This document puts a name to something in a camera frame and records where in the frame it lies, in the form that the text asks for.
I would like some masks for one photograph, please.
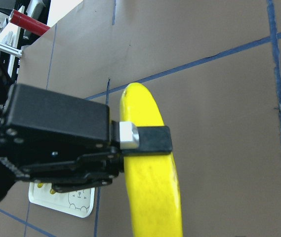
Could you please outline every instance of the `cartoon bear face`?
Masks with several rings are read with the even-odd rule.
[[[69,208],[88,211],[91,200],[91,189],[78,190],[68,193]]]

